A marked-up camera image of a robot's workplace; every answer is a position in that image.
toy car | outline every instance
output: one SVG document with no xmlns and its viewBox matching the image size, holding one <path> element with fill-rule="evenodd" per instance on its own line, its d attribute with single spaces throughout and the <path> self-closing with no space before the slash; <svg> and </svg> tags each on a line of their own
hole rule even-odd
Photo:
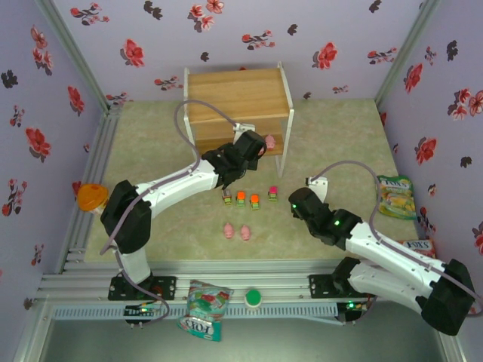
<svg viewBox="0 0 483 362">
<path fill-rule="evenodd" d="M 259 210 L 260 209 L 260 198 L 257 194 L 253 194 L 250 197 L 250 206 L 252 210 Z"/>
<path fill-rule="evenodd" d="M 232 193 L 228 189 L 222 190 L 221 197 L 226 206 L 232 204 Z"/>
<path fill-rule="evenodd" d="M 269 190 L 269 201 L 277 201 L 277 186 L 271 186 Z"/>
<path fill-rule="evenodd" d="M 238 191 L 238 193 L 236 194 L 236 206 L 245 206 L 245 192 Z"/>
</svg>

lavender wall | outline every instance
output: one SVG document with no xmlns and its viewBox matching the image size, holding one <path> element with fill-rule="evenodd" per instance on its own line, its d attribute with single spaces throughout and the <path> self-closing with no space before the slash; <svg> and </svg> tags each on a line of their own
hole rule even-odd
<svg viewBox="0 0 483 362">
<path fill-rule="evenodd" d="M 2 3 L 0 44 L 0 360 L 10 361 L 54 272 L 101 111 L 33 0 Z"/>
<path fill-rule="evenodd" d="M 464 262 L 483 293 L 480 7 L 441 2 L 380 111 L 398 170 L 416 185 L 422 229 L 439 259 Z M 468 361 L 481 360 L 482 330 L 483 318 L 468 318 L 460 331 Z"/>
<path fill-rule="evenodd" d="M 279 60 L 292 97 L 316 99 L 374 98 L 422 0 L 54 3 L 110 100 L 179 100 L 185 66 L 209 72 Z"/>
</svg>

pink toy pig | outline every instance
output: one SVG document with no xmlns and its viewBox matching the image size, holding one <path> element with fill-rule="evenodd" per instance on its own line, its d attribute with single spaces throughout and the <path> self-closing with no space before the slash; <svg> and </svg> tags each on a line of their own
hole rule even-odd
<svg viewBox="0 0 483 362">
<path fill-rule="evenodd" d="M 233 238 L 233 235 L 235 234 L 235 229 L 233 228 L 233 225 L 227 222 L 225 224 L 225 227 L 223 227 L 223 233 L 225 234 L 225 238 Z"/>
<path fill-rule="evenodd" d="M 241 238 L 243 239 L 243 241 L 249 241 L 250 240 L 251 232 L 250 232 L 250 228 L 248 228 L 248 226 L 243 225 L 241 227 L 240 234 L 241 234 Z"/>
<path fill-rule="evenodd" d="M 265 137 L 266 149 L 271 150 L 275 148 L 275 138 L 271 134 Z"/>
</svg>

yellow snack bag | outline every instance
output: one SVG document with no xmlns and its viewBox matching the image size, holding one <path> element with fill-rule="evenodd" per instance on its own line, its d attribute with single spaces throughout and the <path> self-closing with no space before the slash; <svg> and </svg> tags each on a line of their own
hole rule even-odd
<svg viewBox="0 0 483 362">
<path fill-rule="evenodd" d="M 379 211 L 399 219 L 416 219 L 413 183 L 406 176 L 379 175 L 377 179 L 381 189 Z"/>
</svg>

floor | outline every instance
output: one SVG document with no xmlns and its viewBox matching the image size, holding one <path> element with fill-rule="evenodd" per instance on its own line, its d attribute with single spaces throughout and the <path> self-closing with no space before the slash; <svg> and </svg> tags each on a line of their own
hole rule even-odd
<svg viewBox="0 0 483 362">
<path fill-rule="evenodd" d="M 41 362 L 446 362 L 436 331 L 400 305 L 339 327 L 294 319 L 222 321 L 221 342 L 161 321 L 131 330 L 124 321 L 55 321 Z"/>
<path fill-rule="evenodd" d="M 132 184 L 158 179 L 193 161 L 190 148 L 177 135 L 173 111 L 177 102 L 127 103 L 116 131 L 103 184 L 112 190 L 128 179 Z M 305 224 L 291 216 L 288 196 L 308 176 L 341 160 L 363 161 L 377 174 L 397 174 L 373 100 L 301 100 L 294 103 L 295 117 L 285 172 L 278 178 L 273 157 L 262 158 L 257 171 L 248 171 L 229 189 L 260 195 L 261 208 L 241 209 L 223 205 L 214 189 L 169 207 L 152 221 L 146 252 L 149 261 L 242 259 L 342 259 L 346 254 L 313 238 Z M 376 198 L 374 181 L 366 170 L 343 165 L 327 175 L 327 201 L 331 208 L 345 208 L 368 219 Z M 277 185 L 278 202 L 267 200 L 269 187 Z M 223 236 L 230 222 L 233 239 Z M 246 224 L 252 238 L 244 242 L 240 229 Z M 411 221 L 378 215 L 376 228 L 396 240 L 417 238 Z M 95 219 L 85 256 L 87 262 L 113 261 L 111 253 L 99 255 L 107 236 Z"/>
</svg>

